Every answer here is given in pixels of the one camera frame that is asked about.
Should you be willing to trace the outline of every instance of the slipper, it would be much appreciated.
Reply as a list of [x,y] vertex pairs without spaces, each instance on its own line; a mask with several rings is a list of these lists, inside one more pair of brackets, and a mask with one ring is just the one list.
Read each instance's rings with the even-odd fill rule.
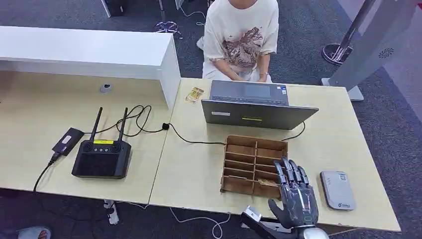
[[38,239],[42,231],[46,232],[45,239],[51,239],[51,230],[41,226],[17,230],[17,239]]

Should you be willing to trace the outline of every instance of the wooden compartment box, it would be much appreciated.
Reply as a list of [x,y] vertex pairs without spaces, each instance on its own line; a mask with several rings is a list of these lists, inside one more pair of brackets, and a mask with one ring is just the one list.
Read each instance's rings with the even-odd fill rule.
[[280,197],[274,159],[287,157],[287,143],[230,135],[224,152],[221,191]]

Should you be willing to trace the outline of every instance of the person's hand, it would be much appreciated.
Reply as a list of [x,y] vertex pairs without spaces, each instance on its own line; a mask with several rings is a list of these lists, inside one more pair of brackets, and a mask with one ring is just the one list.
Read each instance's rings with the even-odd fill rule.
[[280,194],[284,209],[281,210],[274,200],[270,199],[268,206],[273,214],[287,229],[316,225],[318,222],[317,201],[304,169],[285,157],[274,161],[274,165],[280,180]]
[[267,75],[259,77],[259,80],[257,82],[267,82]]
[[236,75],[236,78],[231,79],[231,80],[233,80],[233,81],[245,81],[242,77],[240,77],[238,75]]

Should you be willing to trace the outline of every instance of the laptop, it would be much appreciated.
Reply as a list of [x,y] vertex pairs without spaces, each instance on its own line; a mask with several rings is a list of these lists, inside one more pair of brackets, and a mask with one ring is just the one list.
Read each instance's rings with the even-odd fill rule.
[[213,81],[201,100],[207,123],[291,130],[319,109],[288,105],[282,84]]

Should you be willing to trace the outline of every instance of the white t-shirt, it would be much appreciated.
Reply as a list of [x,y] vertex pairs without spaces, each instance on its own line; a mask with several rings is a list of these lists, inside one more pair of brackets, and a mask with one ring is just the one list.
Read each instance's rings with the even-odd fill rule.
[[225,59],[235,72],[250,71],[258,56],[277,52],[277,37],[277,0],[257,0],[247,9],[216,0],[207,12],[204,58]]

